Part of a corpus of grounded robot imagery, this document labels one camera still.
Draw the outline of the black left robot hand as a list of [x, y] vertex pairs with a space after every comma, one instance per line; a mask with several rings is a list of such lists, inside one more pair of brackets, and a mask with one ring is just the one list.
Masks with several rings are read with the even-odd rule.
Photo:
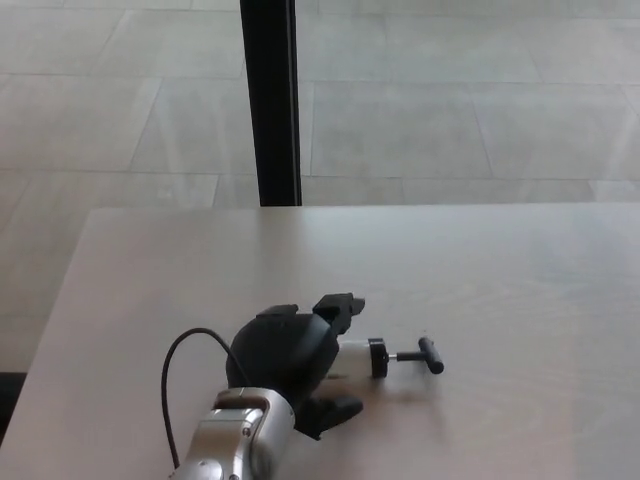
[[235, 335], [226, 361], [230, 388], [274, 390], [293, 408], [295, 429], [314, 440], [363, 410], [353, 396], [315, 397], [338, 352], [338, 337], [362, 312], [365, 300], [351, 293], [327, 294], [310, 313], [295, 304], [275, 305]]

